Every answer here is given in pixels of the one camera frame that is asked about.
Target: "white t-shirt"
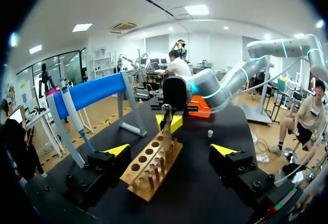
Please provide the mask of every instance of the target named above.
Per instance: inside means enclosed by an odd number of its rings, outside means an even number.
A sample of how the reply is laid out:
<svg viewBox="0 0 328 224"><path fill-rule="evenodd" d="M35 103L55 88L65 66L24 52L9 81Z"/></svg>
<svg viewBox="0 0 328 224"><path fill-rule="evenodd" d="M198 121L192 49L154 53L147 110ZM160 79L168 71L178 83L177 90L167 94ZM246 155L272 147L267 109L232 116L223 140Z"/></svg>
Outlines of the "white t-shirt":
<svg viewBox="0 0 328 224"><path fill-rule="evenodd" d="M175 76L191 76L191 71L188 64L180 57L176 58L173 62L170 62L167 69L173 72Z"/></svg>

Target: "wooden test tube rack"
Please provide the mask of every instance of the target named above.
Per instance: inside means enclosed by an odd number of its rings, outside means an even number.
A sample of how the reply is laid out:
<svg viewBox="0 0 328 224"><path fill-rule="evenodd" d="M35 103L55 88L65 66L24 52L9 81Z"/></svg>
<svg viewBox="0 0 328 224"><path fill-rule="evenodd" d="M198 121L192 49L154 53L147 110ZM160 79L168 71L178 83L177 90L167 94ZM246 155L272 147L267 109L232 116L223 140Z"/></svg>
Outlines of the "wooden test tube rack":
<svg viewBox="0 0 328 224"><path fill-rule="evenodd" d="M171 141L169 151L163 147L163 134L158 133L131 162L120 177L128 190L146 201L154 196L182 149L177 139Z"/></svg>

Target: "yellow black tape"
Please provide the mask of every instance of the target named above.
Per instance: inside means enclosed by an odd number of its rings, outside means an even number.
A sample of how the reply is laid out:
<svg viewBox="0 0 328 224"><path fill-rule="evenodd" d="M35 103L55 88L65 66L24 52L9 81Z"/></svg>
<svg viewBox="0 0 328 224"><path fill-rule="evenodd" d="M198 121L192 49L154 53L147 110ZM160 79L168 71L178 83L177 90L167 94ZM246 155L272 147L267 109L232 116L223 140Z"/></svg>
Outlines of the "yellow black tape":
<svg viewBox="0 0 328 224"><path fill-rule="evenodd" d="M105 121L99 123L97 126L93 127L92 129L96 129L98 127L100 127L101 125L104 125L104 124L108 124L108 125L111 125L111 123L109 122L110 119L114 118L118 116L118 113L112 115L110 118L106 119ZM82 136L78 137L77 139L73 140L72 143L75 143L77 142L79 139L81 139ZM51 159L53 159L54 157L56 157L57 155L53 155L52 157L50 157L49 159L46 160L46 162L49 162Z"/></svg>

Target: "yellow triangle marker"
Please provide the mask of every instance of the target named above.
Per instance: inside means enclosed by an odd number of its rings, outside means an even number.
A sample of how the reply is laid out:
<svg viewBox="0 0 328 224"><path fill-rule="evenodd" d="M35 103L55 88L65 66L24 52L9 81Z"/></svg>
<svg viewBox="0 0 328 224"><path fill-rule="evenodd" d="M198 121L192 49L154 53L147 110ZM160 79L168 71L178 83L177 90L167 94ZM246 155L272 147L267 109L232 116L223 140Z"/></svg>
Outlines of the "yellow triangle marker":
<svg viewBox="0 0 328 224"><path fill-rule="evenodd" d="M238 152L238 151L234 151L234 150L231 150L231 149L228 149L228 148L225 148L225 147L222 147L222 146L217 146L215 144L211 144L211 146L214 147L215 150L217 150L218 152L220 152L222 154L222 156L226 156L227 154L230 154L231 152Z"/></svg>
<svg viewBox="0 0 328 224"><path fill-rule="evenodd" d="M113 149L109 149L109 150L106 150L106 151L102 151L104 153L106 152L109 152L111 154L114 154L115 157L117 157L126 147L130 146L129 144L126 144L126 145L122 145L122 146L119 146L119 147L115 147Z"/></svg>
<svg viewBox="0 0 328 224"><path fill-rule="evenodd" d="M157 127L159 132L160 130L160 122L163 120L164 115L156 114ZM171 133L175 132L179 127L182 126L182 115L174 115L173 120L171 122Z"/></svg>

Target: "blue foam roller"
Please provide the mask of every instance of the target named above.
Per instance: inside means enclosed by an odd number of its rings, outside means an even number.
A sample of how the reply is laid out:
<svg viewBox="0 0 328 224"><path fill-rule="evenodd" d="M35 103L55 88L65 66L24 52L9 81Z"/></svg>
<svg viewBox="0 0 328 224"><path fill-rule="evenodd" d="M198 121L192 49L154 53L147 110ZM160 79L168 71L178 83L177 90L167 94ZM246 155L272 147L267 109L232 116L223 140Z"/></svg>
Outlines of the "blue foam roller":
<svg viewBox="0 0 328 224"><path fill-rule="evenodd" d="M104 99L115 93L124 92L126 86L121 73L112 74L103 78L94 79L89 82L81 83L70 88L72 100L77 111L90 104ZM69 114L66 110L61 93L54 95L58 114L61 119L66 118Z"/></svg>

